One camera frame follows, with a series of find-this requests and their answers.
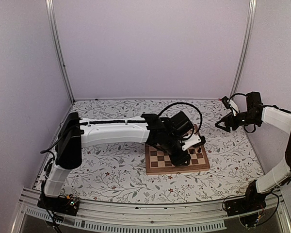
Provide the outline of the wooden chess board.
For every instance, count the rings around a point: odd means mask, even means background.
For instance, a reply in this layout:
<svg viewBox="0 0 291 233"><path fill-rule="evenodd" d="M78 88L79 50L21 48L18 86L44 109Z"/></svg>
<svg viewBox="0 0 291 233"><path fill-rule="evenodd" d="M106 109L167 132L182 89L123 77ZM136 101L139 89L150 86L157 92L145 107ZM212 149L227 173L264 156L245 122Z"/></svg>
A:
<svg viewBox="0 0 291 233"><path fill-rule="evenodd" d="M197 154L197 149L201 147L202 153ZM195 149L195 154L190 154L190 150ZM169 155L154 147L145 145L145 164L147 175L181 174L190 172L201 172L210 169L210 163L204 145L193 146L187 149L191 155L188 166L172 165Z"/></svg>

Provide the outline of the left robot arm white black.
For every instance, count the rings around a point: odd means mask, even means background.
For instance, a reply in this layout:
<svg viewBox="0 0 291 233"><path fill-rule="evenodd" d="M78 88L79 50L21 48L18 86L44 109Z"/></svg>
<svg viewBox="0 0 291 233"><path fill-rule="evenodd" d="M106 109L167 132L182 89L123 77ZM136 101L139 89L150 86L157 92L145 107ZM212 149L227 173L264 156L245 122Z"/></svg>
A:
<svg viewBox="0 0 291 233"><path fill-rule="evenodd" d="M194 133L193 123L183 112L172 118L142 114L135 118L113 120L80 118L77 112L73 112L51 146L56 154L42 187L44 204L53 211L62 207L60 191L70 171L81 165L82 148L122 142L160 146L173 165L181 166L189 163L187 149L199 143L200 139Z"/></svg>

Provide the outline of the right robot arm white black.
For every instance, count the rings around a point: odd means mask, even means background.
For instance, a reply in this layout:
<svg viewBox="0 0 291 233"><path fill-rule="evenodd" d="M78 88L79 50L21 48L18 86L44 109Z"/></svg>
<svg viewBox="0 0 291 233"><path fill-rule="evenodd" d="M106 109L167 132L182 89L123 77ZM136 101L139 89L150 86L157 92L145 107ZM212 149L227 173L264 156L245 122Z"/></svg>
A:
<svg viewBox="0 0 291 233"><path fill-rule="evenodd" d="M264 104L259 92L241 94L245 98L246 109L241 111L231 97L222 97L221 102L229 111L220 118L215 126L223 131L235 131L239 127L251 126L255 131L262 127L264 133L256 137L247 132L251 143L257 152L266 152L266 158L276 153L271 160L266 173L252 181L246 196L241 201L241 207L251 212L260 203L259 196L267 195L272 190L280 188L291 181L291 111L276 105Z"/></svg>

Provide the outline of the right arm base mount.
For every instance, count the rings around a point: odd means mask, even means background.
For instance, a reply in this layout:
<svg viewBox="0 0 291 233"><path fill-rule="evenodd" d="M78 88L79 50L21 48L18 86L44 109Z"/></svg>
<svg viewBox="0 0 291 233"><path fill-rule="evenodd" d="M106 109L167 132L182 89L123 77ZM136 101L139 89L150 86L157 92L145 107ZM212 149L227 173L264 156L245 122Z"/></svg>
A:
<svg viewBox="0 0 291 233"><path fill-rule="evenodd" d="M245 195L229 195L223 200L222 209L226 211L227 216L236 216L255 211L254 214L240 217L240 223L243 226L253 228L265 216L266 196L267 194L258 194L256 198L247 198Z"/></svg>

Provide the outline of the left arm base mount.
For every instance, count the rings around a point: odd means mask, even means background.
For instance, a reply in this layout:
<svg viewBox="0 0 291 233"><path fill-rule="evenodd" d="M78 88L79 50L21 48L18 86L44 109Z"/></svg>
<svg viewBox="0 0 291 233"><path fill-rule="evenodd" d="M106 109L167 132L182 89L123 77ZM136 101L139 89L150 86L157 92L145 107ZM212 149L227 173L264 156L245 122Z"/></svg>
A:
<svg viewBox="0 0 291 233"><path fill-rule="evenodd" d="M76 216L80 206L80 198L72 194L54 198L47 197L42 190L37 206L50 212Z"/></svg>

